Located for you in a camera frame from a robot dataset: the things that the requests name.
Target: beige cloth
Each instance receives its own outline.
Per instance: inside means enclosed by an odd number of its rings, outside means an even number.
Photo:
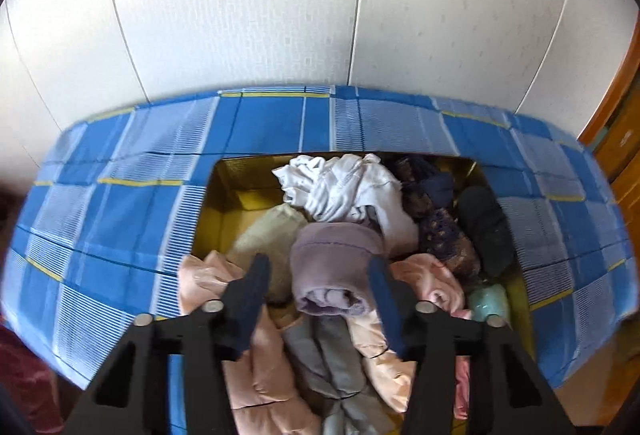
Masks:
[[[216,251],[204,261],[185,256],[178,268],[180,313],[220,298],[226,284],[242,274]],[[249,350],[238,361],[223,361],[222,366],[239,435],[319,435],[320,421],[295,388],[282,338],[265,306]]]
[[[463,310],[464,294],[460,284],[443,263],[427,254],[413,255],[390,266],[396,279],[406,281],[418,300],[431,301],[452,316],[470,319],[471,311]],[[389,350],[377,311],[347,317],[354,346],[365,357],[365,372],[380,397],[395,411],[406,411],[414,379],[415,363],[402,361]],[[466,419],[469,403],[468,357],[456,358],[456,400],[454,417]]]
[[[289,251],[300,229],[307,224],[301,212],[288,204],[269,209],[236,238],[226,259],[248,271],[254,256],[263,253],[271,261],[268,303],[286,303],[291,298]]]

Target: light green cloth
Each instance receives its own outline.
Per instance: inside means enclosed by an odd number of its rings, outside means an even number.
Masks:
[[[511,310],[504,287],[498,283],[491,287],[474,290],[466,300],[467,308],[471,309],[471,319],[484,321],[487,316],[496,314],[511,323]]]
[[[245,271],[254,256],[263,253],[271,261],[271,280],[266,296],[268,303],[286,303],[291,298],[289,251],[298,231],[307,224],[302,213],[288,204],[265,212],[242,235],[236,238],[226,259]]]

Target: black cloth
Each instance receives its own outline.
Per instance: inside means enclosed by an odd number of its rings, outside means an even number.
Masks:
[[[441,172],[421,155],[405,155],[391,166],[402,182],[402,207],[414,220],[427,217],[434,209],[450,208],[453,177]]]
[[[458,198],[458,225],[474,244],[482,271],[499,276],[515,259],[509,222],[491,190],[469,186]]]

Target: white wall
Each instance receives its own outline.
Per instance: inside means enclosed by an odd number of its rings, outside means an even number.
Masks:
[[[25,192],[76,120],[222,86],[449,95],[578,135],[637,10],[633,0],[6,0],[0,183]]]

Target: clothes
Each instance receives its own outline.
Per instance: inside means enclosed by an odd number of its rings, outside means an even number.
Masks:
[[[472,311],[471,319],[484,321],[490,314],[496,314],[511,323],[511,309],[504,287],[498,283],[491,287],[474,290],[467,299]]]
[[[296,321],[301,314],[300,311],[296,309],[296,303],[294,301],[290,301],[284,306],[269,305],[267,312],[269,313],[271,321],[273,321],[274,325],[279,329],[283,329]]]
[[[371,257],[383,251],[382,238],[363,225],[307,225],[289,256],[298,310],[313,316],[369,312],[373,298],[367,267]]]
[[[212,251],[204,261],[185,256],[178,268],[178,304],[182,314],[222,296],[242,269]],[[239,435],[318,435],[320,423],[294,385],[283,342],[266,307],[238,361],[223,361],[226,388]]]
[[[273,170],[284,191],[284,202],[305,208],[317,222],[367,220],[373,208],[388,255],[415,251],[418,229],[402,210],[401,184],[369,153],[364,158],[351,153],[325,160],[299,155]]]
[[[476,280],[480,272],[478,255],[446,209],[435,209],[418,227],[420,251],[441,260],[463,285]]]
[[[322,418],[323,435],[383,435],[394,429],[367,384],[343,318],[303,315],[281,334],[302,379],[302,396]]]
[[[516,260],[507,217],[491,190],[469,186],[458,198],[458,223],[473,242],[482,270],[499,276]]]
[[[471,318],[471,311],[462,309],[464,294],[447,267],[434,256],[419,254],[389,266],[396,279],[411,285],[418,300],[432,301],[452,316]],[[389,350],[382,332],[382,322],[376,311],[347,318],[351,340],[365,357],[364,368],[380,397],[397,412],[406,411],[415,373],[415,363],[401,361]],[[465,419],[469,403],[469,359],[456,357],[456,400],[454,416]]]
[[[289,251],[299,230],[307,224],[302,213],[287,204],[265,212],[242,235],[236,238],[226,259],[247,271],[257,253],[271,261],[268,303],[286,303],[291,297]]]
[[[453,202],[453,176],[441,172],[422,155],[406,155],[391,168],[402,182],[404,210],[422,219],[433,209],[449,208]]]
[[[33,433],[56,435],[64,428],[55,380],[53,371],[0,323],[0,383]]]

